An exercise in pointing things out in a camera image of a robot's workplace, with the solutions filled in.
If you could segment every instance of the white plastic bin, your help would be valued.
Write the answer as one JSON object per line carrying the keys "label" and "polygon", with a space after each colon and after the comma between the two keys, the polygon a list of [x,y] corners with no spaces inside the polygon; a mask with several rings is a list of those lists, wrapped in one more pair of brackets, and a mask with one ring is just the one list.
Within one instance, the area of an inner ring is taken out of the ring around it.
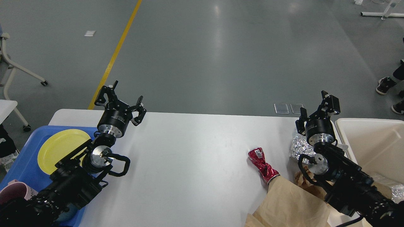
{"label": "white plastic bin", "polygon": [[404,183],[404,121],[341,118],[335,122],[349,159],[366,173]]}

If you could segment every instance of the brown paper bag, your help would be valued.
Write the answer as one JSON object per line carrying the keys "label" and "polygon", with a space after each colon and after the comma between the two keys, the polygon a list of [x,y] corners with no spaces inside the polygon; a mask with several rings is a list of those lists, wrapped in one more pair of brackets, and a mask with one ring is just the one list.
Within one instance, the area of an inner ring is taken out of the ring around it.
{"label": "brown paper bag", "polygon": [[[314,174],[308,171],[307,166],[304,166],[304,169],[307,171],[309,177],[313,178]],[[324,201],[324,197],[326,196],[326,191],[319,186],[315,186],[311,184],[302,174],[302,172],[297,172],[295,174],[295,183],[297,186],[301,187],[302,189],[306,190],[310,194],[318,197],[319,199]]]}
{"label": "brown paper bag", "polygon": [[245,227],[328,227],[325,202],[282,176],[269,183],[268,194]]}

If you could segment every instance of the crushed red can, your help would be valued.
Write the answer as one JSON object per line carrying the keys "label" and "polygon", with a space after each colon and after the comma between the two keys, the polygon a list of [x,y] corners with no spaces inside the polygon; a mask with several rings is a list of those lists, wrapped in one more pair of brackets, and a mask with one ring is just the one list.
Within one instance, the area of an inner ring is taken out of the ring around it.
{"label": "crushed red can", "polygon": [[262,178],[266,183],[269,183],[272,179],[280,176],[279,172],[274,170],[271,165],[265,162],[264,151],[261,147],[256,147],[248,152],[248,157],[251,162],[258,168],[262,175]]}

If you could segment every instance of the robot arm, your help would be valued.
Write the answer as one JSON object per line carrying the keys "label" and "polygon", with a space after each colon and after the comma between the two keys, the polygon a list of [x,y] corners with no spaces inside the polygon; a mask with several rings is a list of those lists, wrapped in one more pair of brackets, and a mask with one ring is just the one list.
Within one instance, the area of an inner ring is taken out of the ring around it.
{"label": "robot arm", "polygon": [[[116,138],[125,134],[130,121],[135,121],[134,125],[141,123],[146,109],[141,104],[142,96],[132,107],[120,101],[114,92],[117,83],[112,87],[103,86],[95,101],[95,105],[105,107],[95,140],[89,139],[56,163],[57,170],[50,175],[52,183],[38,195],[28,201],[21,198],[8,201],[0,209],[0,226],[52,226],[63,211],[68,211],[68,204],[81,209],[94,199],[108,185],[103,180],[106,175],[122,177],[128,172],[129,158],[113,153],[111,147]],[[134,111],[139,116],[134,118]],[[125,162],[122,172],[111,170],[113,160]]]}
{"label": "robot arm", "polygon": [[[404,202],[396,204],[384,197],[372,186],[373,179],[332,144],[335,134],[330,116],[340,113],[339,100],[325,91],[322,97],[316,112],[307,117],[306,109],[301,108],[301,116],[296,121],[298,133],[306,136],[316,152],[314,157],[300,155],[298,165],[303,175],[327,192],[325,201],[339,212],[349,216],[358,212],[375,227],[403,226]],[[313,179],[303,168],[304,158],[309,160]]]}

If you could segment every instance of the sneaker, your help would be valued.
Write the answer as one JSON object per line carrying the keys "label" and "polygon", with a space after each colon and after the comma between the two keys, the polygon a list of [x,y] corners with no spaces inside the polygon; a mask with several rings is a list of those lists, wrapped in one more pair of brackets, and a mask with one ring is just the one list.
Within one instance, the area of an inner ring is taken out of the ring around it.
{"label": "sneaker", "polygon": [[384,78],[381,78],[379,80],[379,85],[376,88],[376,92],[381,94],[381,95],[385,95],[387,93],[387,91],[393,87],[394,85],[396,85],[397,83],[394,82],[389,76],[386,76]]}
{"label": "sneaker", "polygon": [[8,172],[11,169],[11,166],[14,164],[14,161],[17,159],[19,155],[19,151],[16,150],[14,153],[7,155],[6,157],[0,158],[0,163]]}
{"label": "sneaker", "polygon": [[404,101],[392,105],[391,110],[396,114],[404,114]]}

